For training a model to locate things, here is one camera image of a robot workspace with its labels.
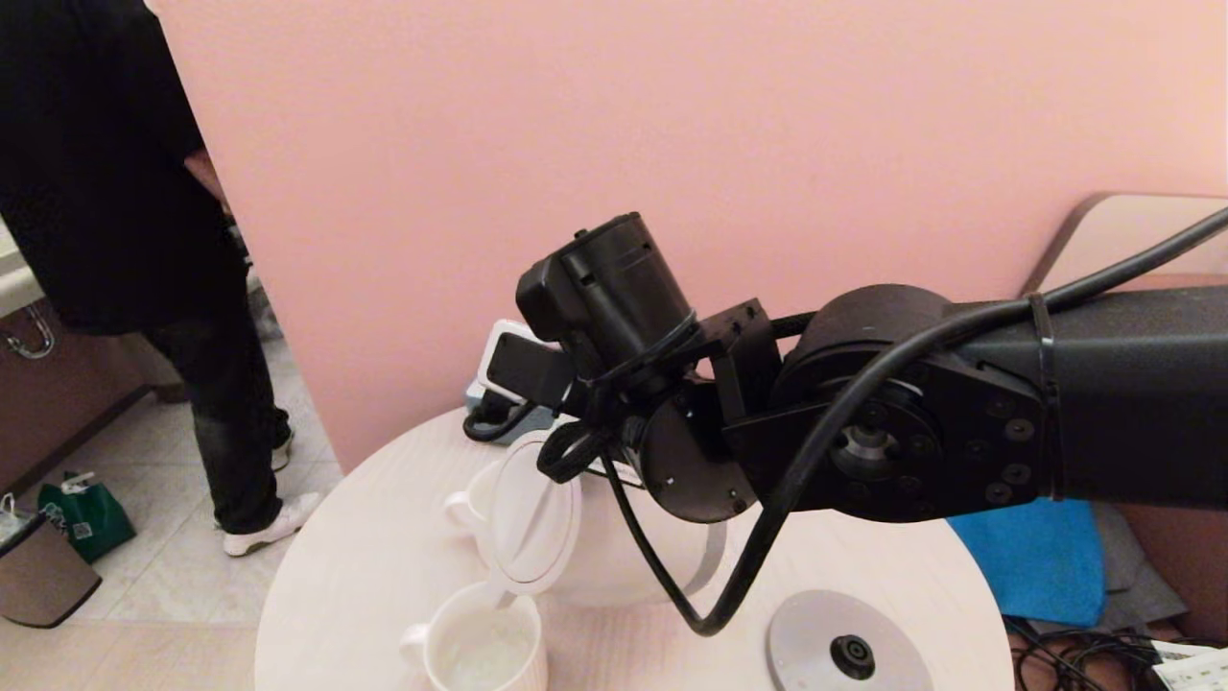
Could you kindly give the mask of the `black-clothed person's hand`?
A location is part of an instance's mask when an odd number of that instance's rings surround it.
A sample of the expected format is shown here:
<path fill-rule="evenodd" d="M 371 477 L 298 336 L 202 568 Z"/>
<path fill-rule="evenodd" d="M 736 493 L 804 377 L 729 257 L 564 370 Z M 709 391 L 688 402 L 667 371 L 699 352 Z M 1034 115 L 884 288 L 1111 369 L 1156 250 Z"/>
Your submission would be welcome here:
<path fill-rule="evenodd" d="M 219 171 L 212 162 L 212 158 L 206 149 L 198 149 L 196 152 L 189 153 L 183 162 L 185 169 L 205 188 L 206 191 L 219 201 L 221 210 L 227 216 L 232 216 L 231 206 L 228 206 L 228 199 L 221 180 L 219 177 Z"/>

